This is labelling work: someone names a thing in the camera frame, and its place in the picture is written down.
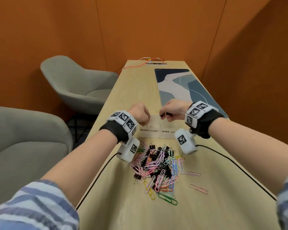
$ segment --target wristband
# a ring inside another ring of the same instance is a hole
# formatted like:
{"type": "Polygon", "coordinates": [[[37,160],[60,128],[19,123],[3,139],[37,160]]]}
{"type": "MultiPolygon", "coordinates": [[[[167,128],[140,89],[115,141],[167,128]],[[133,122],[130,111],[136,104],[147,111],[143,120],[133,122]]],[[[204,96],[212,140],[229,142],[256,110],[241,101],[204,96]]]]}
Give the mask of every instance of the wristband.
{"type": "Polygon", "coordinates": [[[210,138],[209,126],[217,118],[224,117],[219,110],[207,103],[198,101],[193,103],[185,114],[184,121],[191,131],[204,139],[210,138]]]}
{"type": "Polygon", "coordinates": [[[117,138],[117,143],[123,141],[125,144],[136,132],[137,121],[126,111],[114,112],[108,121],[99,129],[111,131],[117,138]]]}

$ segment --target green paper clip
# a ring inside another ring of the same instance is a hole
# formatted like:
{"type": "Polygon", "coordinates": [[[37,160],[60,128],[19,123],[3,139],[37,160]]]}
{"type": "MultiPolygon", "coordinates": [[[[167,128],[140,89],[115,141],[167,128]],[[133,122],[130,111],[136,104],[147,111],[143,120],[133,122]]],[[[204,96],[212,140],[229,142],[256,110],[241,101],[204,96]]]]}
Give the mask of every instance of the green paper clip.
{"type": "Polygon", "coordinates": [[[158,193],[158,197],[159,197],[160,199],[163,199],[164,201],[167,201],[167,202],[170,203],[170,204],[175,205],[175,206],[178,204],[177,200],[175,200],[175,199],[173,199],[173,198],[171,198],[171,197],[169,197],[169,196],[167,196],[167,195],[165,195],[165,194],[158,193]]]}

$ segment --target person's left hand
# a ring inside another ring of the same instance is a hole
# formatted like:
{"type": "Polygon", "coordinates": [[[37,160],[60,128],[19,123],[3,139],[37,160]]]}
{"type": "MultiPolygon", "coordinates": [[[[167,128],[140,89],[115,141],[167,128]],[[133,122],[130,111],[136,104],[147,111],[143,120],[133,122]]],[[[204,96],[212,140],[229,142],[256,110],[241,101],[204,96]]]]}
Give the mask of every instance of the person's left hand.
{"type": "Polygon", "coordinates": [[[130,113],[142,126],[145,126],[149,123],[150,113],[143,103],[132,105],[132,107],[128,110],[128,113],[130,113]]]}

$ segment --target forearm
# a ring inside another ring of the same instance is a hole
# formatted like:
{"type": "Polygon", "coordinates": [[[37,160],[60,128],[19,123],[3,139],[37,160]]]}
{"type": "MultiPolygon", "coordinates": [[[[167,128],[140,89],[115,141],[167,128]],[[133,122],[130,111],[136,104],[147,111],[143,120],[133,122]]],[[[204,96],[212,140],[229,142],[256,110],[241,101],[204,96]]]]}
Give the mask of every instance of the forearm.
{"type": "Polygon", "coordinates": [[[272,193],[279,193],[288,177],[287,144],[224,118],[213,121],[208,132],[272,193]]]}
{"type": "Polygon", "coordinates": [[[55,182],[75,207],[117,143],[108,130],[100,130],[81,144],[42,179],[55,182]]]}

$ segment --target power strip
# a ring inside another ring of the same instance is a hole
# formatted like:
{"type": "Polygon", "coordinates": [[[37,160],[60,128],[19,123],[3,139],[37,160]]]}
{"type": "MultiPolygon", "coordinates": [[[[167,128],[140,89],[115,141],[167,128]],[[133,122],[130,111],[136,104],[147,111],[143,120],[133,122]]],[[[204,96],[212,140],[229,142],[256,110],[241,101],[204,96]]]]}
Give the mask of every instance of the power strip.
{"type": "Polygon", "coordinates": [[[145,65],[167,65],[167,63],[164,63],[164,62],[146,62],[145,65]]]}

